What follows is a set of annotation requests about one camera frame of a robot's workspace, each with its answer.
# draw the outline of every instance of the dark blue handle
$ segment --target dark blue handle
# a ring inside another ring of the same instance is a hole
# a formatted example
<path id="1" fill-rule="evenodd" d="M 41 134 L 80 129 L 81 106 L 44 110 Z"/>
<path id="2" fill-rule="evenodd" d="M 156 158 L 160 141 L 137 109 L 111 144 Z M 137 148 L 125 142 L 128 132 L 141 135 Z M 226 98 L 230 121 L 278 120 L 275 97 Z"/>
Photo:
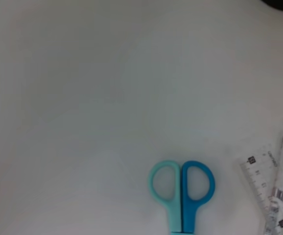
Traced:
<path id="1" fill-rule="evenodd" d="M 209 179 L 209 191 L 198 200 L 189 197 L 187 188 L 187 171 L 190 167 L 201 169 Z M 213 196 L 215 190 L 215 180 L 211 170 L 204 164 L 197 161 L 185 162 L 182 167 L 182 209 L 183 209 L 183 232 L 193 234 L 195 230 L 195 218 L 197 209 L 207 203 Z"/>

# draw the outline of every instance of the light blue handle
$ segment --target light blue handle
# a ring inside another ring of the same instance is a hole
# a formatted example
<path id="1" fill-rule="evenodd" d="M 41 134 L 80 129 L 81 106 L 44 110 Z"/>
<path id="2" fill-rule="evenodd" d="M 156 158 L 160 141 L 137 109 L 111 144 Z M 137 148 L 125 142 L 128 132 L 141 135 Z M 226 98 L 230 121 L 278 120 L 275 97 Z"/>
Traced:
<path id="1" fill-rule="evenodd" d="M 207 175 L 209 179 L 209 191 L 199 200 L 193 200 L 189 197 L 187 188 L 187 171 L 190 167 L 197 167 Z M 197 161 L 188 161 L 182 167 L 182 209 L 183 209 L 183 232 L 193 234 L 195 231 L 195 218 L 197 209 L 207 203 L 215 191 L 215 179 L 211 170 L 204 164 Z"/>
<path id="2" fill-rule="evenodd" d="M 171 200 L 167 200 L 158 195 L 158 193 L 153 188 L 153 178 L 159 169 L 163 167 L 170 166 L 175 171 L 175 193 Z M 148 187 L 151 195 L 154 199 L 162 204 L 168 216 L 169 229 L 171 232 L 181 232 L 182 231 L 182 221 L 181 221 L 181 180 L 180 180 L 180 166 L 174 161 L 163 161 L 157 163 L 149 172 L 148 177 Z"/>

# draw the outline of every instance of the scissor handle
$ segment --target scissor handle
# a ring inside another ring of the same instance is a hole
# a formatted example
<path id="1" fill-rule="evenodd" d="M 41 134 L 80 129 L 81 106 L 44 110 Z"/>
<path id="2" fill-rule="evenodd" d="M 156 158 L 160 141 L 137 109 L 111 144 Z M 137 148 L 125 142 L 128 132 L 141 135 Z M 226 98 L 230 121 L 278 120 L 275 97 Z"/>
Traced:
<path id="1" fill-rule="evenodd" d="M 205 196 L 198 200 L 193 200 L 188 194 L 187 171 L 190 167 L 201 169 L 209 179 L 209 190 Z M 207 203 L 215 191 L 215 179 L 211 170 L 197 161 L 185 162 L 182 167 L 182 209 L 183 209 L 183 232 L 193 234 L 195 230 L 195 218 L 197 209 Z"/>
<path id="2" fill-rule="evenodd" d="M 175 171 L 175 192 L 172 199 L 168 200 L 162 198 L 153 187 L 153 178 L 155 177 L 158 170 L 163 167 L 172 167 Z M 163 161 L 155 164 L 149 172 L 148 177 L 148 188 L 153 198 L 163 205 L 167 211 L 169 229 L 171 232 L 182 231 L 181 221 L 181 172 L 180 166 L 174 161 Z"/>

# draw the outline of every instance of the white surface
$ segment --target white surface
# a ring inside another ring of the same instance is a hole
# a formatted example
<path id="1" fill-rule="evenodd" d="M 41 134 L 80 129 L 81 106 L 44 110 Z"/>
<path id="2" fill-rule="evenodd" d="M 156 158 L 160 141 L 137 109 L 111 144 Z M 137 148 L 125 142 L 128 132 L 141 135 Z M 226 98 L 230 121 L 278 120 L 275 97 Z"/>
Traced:
<path id="1" fill-rule="evenodd" d="M 282 118 L 258 0 L 0 0 L 0 235 L 166 235 L 161 159 L 214 172 L 196 235 L 256 234 L 231 160 Z"/>

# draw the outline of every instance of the clear plastic ruler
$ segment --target clear plastic ruler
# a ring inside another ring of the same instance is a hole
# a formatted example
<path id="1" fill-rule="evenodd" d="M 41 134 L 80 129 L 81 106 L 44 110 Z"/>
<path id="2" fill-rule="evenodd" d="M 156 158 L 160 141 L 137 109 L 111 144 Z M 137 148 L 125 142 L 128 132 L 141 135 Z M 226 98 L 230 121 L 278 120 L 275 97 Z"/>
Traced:
<path id="1" fill-rule="evenodd" d="M 283 221 L 279 221 L 277 225 L 281 227 L 281 233 L 276 233 L 275 223 L 270 221 L 268 210 L 278 167 L 278 159 L 272 150 L 272 145 L 267 144 L 254 153 L 242 157 L 239 165 L 273 235 L 283 235 Z"/>

